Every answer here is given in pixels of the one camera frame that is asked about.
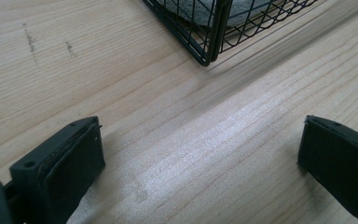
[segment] pencil mark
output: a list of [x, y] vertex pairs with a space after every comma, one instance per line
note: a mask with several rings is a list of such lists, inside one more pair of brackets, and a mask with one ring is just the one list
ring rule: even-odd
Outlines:
[[30, 32], [28, 32], [26, 26], [27, 26], [27, 23], [23, 23], [22, 26], [24, 27], [24, 32], [25, 32], [25, 36], [27, 38], [27, 41], [28, 41], [28, 46], [30, 47], [30, 52], [32, 53], [33, 57], [34, 57], [34, 62], [36, 64], [37, 63], [37, 59], [36, 59], [36, 55], [35, 55], [35, 51], [36, 51], [36, 47], [35, 47], [35, 42], [36, 42], [36, 39], [31, 35]]
[[69, 43], [69, 41], [65, 41], [65, 44], [66, 44], [66, 49], [68, 50], [69, 54], [71, 54], [71, 58], [77, 57], [77, 55], [74, 54], [73, 47], [72, 47], [71, 43]]

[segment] black wire basket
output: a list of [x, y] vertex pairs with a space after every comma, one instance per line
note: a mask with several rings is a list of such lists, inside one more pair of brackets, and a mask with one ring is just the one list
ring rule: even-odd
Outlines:
[[203, 66], [316, 1], [144, 0]]

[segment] wooden table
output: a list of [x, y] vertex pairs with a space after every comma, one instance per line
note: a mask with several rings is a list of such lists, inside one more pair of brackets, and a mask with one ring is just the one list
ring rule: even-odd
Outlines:
[[141, 0], [1, 0], [0, 180], [94, 115], [106, 168], [70, 223], [358, 223], [296, 165], [307, 115], [358, 131], [358, 0], [207, 68]]

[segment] gray object inside basket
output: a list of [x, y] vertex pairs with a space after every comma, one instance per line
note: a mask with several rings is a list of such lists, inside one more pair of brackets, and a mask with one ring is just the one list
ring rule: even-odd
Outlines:
[[[186, 21], [193, 21], [198, 25], [212, 26], [211, 8], [214, 0], [158, 0], [163, 6]], [[227, 26], [236, 26], [246, 22], [252, 2], [254, 5], [251, 17], [267, 9], [271, 0], [233, 0]]]

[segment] clamp jaw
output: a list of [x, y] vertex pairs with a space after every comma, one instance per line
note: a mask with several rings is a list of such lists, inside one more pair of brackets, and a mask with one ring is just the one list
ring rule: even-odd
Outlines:
[[97, 117], [75, 121], [10, 167], [0, 223], [65, 223], [103, 170]]

